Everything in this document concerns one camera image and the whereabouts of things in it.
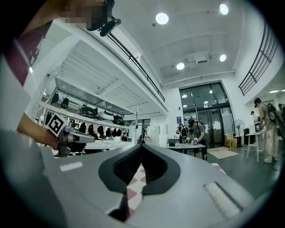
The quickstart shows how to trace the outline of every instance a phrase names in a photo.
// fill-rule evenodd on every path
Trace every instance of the shoe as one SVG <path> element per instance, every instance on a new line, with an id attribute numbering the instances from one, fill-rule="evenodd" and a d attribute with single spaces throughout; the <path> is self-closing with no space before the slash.
<path id="1" fill-rule="evenodd" d="M 263 160 L 265 163 L 272 163 L 272 159 L 271 158 L 266 158 Z"/>

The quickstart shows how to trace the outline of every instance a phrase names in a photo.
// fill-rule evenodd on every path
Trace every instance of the black railing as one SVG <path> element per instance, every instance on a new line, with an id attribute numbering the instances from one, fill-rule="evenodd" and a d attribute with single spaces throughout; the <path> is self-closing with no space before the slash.
<path id="1" fill-rule="evenodd" d="M 111 41 L 113 44 L 115 44 L 122 53 L 124 53 L 131 62 L 135 64 L 135 66 L 138 68 L 138 70 L 143 74 L 143 76 L 147 79 L 147 81 L 152 85 L 152 87 L 155 89 L 157 94 L 162 98 L 163 102 L 165 102 L 165 98 L 162 95 L 162 93 L 159 91 L 155 83 L 152 81 L 150 76 L 147 74 L 145 69 L 140 65 L 140 63 L 137 61 L 137 59 L 132 55 L 131 52 L 112 34 L 110 33 L 109 35 L 106 36 L 109 41 Z"/>
<path id="2" fill-rule="evenodd" d="M 261 44 L 255 60 L 247 75 L 239 85 L 239 88 L 243 95 L 245 95 L 263 75 L 273 59 L 277 45 L 277 38 L 275 37 L 270 26 L 265 23 Z"/>

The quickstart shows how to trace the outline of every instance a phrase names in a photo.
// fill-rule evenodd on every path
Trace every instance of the cardboard box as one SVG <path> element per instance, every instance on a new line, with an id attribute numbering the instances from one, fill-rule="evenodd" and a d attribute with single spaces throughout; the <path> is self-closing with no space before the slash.
<path id="1" fill-rule="evenodd" d="M 225 135 L 224 146 L 230 149 L 237 148 L 237 139 L 232 134 Z"/>

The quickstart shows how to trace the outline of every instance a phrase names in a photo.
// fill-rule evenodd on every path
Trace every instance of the glass door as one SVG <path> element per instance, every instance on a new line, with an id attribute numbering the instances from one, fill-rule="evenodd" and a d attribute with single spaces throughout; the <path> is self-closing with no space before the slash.
<path id="1" fill-rule="evenodd" d="M 198 119 L 206 126 L 208 148 L 223 146 L 223 125 L 219 109 L 198 111 Z"/>

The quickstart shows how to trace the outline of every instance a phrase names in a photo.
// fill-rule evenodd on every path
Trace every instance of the standing fan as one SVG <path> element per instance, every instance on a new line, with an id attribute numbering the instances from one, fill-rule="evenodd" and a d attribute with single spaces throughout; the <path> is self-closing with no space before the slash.
<path id="1" fill-rule="evenodd" d="M 237 119 L 234 121 L 234 123 L 232 124 L 232 130 L 235 132 L 235 134 L 238 132 L 239 133 L 239 137 L 240 134 L 244 132 L 244 122 L 240 119 Z"/>

